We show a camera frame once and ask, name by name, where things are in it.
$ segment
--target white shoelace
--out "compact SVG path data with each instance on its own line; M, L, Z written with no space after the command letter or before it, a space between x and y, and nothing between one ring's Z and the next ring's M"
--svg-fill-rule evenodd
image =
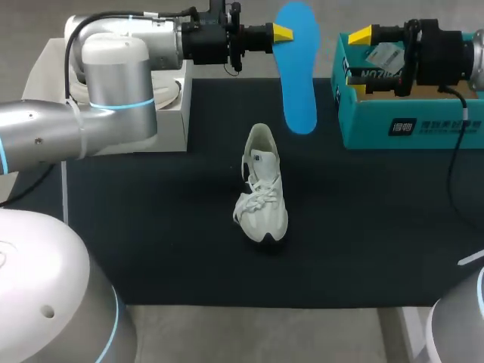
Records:
M240 215L244 212L255 212L258 209L261 209L264 204L266 203L273 203L277 202L277 191L274 190L275 184L279 180L280 176L278 175L274 181L264 181L259 180L257 183L252 184L249 180L246 183L250 186L250 190L252 191L251 194L245 196L234 209L234 214L232 218L236 223L239 223L237 220L237 214L240 212Z

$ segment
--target shoe tongue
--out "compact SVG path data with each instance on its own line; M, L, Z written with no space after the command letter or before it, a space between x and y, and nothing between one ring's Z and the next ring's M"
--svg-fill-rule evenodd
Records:
M272 182L278 173L278 162L275 155L267 151L252 150L250 156L258 180Z

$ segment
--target teal cardboard box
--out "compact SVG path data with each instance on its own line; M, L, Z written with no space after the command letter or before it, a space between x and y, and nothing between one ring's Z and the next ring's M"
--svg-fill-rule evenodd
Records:
M348 45L340 34L331 88L338 110L343 143L348 149L452 149L462 126L462 105L437 87L414 86L410 96L393 92L365 95L346 85L346 76L398 76L366 61L374 47ZM465 81L455 86L467 99L469 121L464 149L484 148L484 92L473 92Z

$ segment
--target white box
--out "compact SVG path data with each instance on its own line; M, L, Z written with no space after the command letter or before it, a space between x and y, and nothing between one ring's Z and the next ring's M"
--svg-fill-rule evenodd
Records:
M180 70L160 70L164 76L172 76L181 84L180 95L171 104L157 110L158 139L155 145L140 152L186 151L188 143L188 120L190 119L191 80L193 63L183 61Z
M64 102L64 52L64 39L48 40L30 71L22 99ZM170 105L157 110L157 142L145 150L119 145L116 154L187 150L192 70L192 62L184 61L180 70L158 71L176 79L181 84L181 91Z

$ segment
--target cardboard box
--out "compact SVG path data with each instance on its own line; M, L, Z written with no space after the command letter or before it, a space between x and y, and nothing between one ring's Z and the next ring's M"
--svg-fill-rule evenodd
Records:
M22 99L64 102L64 49L64 39L49 39L30 72ZM181 91L175 101L157 110L156 143L145 150L119 145L111 154L187 150L192 68L190 61L184 61L180 70L159 71L176 79L181 84Z
M349 46L340 34L331 88L338 109L343 143L348 149L452 149L462 125L461 102L437 87L414 85L408 97L393 92L366 95L346 85L346 77L394 76L366 61L373 47ZM467 99L469 122L461 148L484 148L484 93L455 87Z

